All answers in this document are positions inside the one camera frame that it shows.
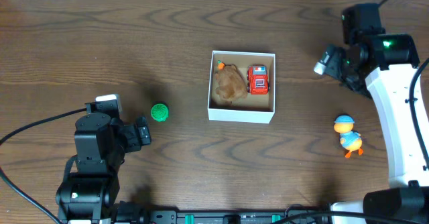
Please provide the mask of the green round toy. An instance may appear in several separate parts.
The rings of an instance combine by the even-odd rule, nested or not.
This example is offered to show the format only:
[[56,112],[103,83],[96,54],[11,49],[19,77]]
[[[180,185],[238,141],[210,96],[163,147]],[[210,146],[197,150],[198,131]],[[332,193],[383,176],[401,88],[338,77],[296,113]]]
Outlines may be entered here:
[[169,117],[168,107],[163,103],[155,104],[151,108],[150,113],[151,113],[151,117],[157,122],[166,121],[167,118]]

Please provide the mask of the duck toy with blue hat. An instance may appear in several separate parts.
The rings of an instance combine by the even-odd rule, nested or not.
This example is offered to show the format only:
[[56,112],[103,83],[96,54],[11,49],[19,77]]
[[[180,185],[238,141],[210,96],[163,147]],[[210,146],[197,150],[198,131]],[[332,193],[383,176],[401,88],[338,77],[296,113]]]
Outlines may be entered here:
[[334,130],[339,134],[340,145],[347,151],[345,158],[350,158],[353,152],[363,154],[361,134],[353,131],[355,121],[348,115],[339,115],[334,121]]

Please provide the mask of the red toy truck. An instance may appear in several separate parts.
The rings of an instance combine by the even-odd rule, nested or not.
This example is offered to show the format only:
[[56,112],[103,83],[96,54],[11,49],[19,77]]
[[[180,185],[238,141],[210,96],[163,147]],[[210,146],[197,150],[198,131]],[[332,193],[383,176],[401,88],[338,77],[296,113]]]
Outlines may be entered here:
[[251,95],[266,95],[269,92],[267,67],[253,65],[247,70],[247,91]]

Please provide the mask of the brown plush toy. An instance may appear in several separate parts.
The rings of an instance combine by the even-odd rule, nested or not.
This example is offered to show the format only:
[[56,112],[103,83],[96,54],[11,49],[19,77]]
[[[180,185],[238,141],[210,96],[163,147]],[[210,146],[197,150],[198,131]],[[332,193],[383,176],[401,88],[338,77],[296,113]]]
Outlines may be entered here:
[[233,101],[246,99],[247,85],[235,65],[226,65],[220,62],[218,72],[214,78],[218,84],[215,93],[219,96],[221,103],[231,105]]

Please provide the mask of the white cardboard box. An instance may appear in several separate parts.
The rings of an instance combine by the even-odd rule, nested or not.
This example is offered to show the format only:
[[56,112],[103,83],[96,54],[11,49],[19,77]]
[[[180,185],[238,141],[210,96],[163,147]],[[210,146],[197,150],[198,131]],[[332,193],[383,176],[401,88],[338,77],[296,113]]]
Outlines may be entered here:
[[[264,66],[268,76],[268,93],[248,94],[245,99],[237,99],[230,105],[223,103],[215,92],[218,87],[215,73],[221,62],[235,65],[243,78],[246,77],[249,66]],[[275,54],[214,50],[210,63],[207,111],[211,121],[269,123],[275,114]]]

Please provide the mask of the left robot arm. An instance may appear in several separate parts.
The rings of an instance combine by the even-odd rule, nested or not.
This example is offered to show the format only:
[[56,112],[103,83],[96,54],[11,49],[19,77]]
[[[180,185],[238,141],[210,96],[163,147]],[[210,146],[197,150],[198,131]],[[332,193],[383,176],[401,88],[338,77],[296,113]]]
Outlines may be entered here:
[[76,155],[66,164],[56,193],[62,223],[100,223],[111,218],[125,155],[151,143],[144,116],[125,125],[117,114],[89,113],[76,122]]

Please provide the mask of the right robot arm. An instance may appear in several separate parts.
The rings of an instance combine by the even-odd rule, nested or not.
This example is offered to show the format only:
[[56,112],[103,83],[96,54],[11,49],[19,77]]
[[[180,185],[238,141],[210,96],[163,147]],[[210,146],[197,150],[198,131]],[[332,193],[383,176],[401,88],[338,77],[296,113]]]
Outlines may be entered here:
[[387,150],[389,186],[330,206],[333,223],[428,222],[428,116],[420,62],[407,34],[387,34],[379,4],[342,13],[344,47],[329,46],[314,68],[373,100]]

